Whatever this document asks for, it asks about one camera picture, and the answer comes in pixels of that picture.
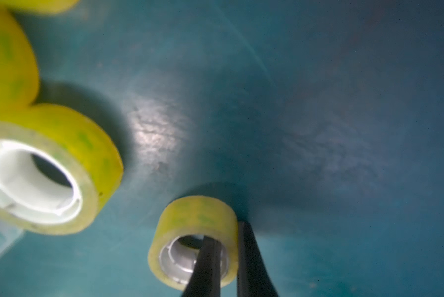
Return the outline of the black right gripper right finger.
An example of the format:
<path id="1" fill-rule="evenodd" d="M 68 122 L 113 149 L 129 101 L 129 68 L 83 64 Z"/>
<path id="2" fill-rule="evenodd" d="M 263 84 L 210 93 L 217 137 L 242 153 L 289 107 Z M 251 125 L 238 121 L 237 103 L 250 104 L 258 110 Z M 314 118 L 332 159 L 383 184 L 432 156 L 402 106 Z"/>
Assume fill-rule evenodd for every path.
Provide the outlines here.
<path id="1" fill-rule="evenodd" d="M 238 226 L 237 296 L 278 297 L 278 293 L 265 268 L 251 224 L 239 222 Z"/>

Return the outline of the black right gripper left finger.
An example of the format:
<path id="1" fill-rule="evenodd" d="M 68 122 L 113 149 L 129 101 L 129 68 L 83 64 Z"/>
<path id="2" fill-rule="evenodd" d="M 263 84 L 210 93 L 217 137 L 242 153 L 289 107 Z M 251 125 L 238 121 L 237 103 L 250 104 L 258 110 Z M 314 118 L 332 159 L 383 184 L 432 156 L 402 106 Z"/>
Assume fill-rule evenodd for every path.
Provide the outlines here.
<path id="1" fill-rule="evenodd" d="M 191 279 L 182 297 L 220 297 L 222 244 L 204 237 Z"/>

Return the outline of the transparent tape roll one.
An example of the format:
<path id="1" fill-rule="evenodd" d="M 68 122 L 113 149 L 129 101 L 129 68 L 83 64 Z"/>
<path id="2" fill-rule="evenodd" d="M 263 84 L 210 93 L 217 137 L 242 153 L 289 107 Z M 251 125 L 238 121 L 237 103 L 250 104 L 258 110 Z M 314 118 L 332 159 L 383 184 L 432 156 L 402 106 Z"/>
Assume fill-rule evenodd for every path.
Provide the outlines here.
<path id="1" fill-rule="evenodd" d="M 220 285 L 229 285 L 239 267 L 238 220 L 234 210 L 208 196 L 187 196 L 162 212 L 148 253 L 148 265 L 165 285 L 183 291 L 190 281 L 199 250 L 182 244 L 183 237 L 213 238 L 222 244 Z"/>

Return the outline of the transparent tape roll two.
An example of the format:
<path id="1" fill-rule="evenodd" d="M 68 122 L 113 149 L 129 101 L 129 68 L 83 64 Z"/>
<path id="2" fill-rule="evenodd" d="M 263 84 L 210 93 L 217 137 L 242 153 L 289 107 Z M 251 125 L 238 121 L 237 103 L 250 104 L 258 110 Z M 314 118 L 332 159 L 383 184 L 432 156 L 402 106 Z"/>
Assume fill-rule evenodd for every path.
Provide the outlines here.
<path id="1" fill-rule="evenodd" d="M 90 226 L 120 185 L 118 149 L 91 119 L 41 104 L 0 114 L 0 219 L 35 233 Z"/>

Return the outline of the transparent tape roll four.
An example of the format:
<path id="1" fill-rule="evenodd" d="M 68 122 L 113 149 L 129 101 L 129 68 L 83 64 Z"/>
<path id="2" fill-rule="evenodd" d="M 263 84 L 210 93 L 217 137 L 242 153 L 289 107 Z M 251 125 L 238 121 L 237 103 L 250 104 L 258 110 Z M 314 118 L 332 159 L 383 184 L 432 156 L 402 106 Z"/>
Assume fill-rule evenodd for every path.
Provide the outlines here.
<path id="1" fill-rule="evenodd" d="M 39 71 L 30 42 L 13 15 L 0 7 L 0 112 L 31 105 Z"/>

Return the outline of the transparent tape roll three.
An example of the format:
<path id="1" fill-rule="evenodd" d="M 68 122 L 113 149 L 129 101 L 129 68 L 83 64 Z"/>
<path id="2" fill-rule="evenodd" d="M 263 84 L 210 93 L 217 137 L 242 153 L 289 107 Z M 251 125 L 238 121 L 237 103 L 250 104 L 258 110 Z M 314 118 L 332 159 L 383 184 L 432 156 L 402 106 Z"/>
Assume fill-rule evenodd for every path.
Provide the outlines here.
<path id="1" fill-rule="evenodd" d="M 70 10 L 79 0 L 0 0 L 0 5 L 36 14 L 59 14 Z"/>

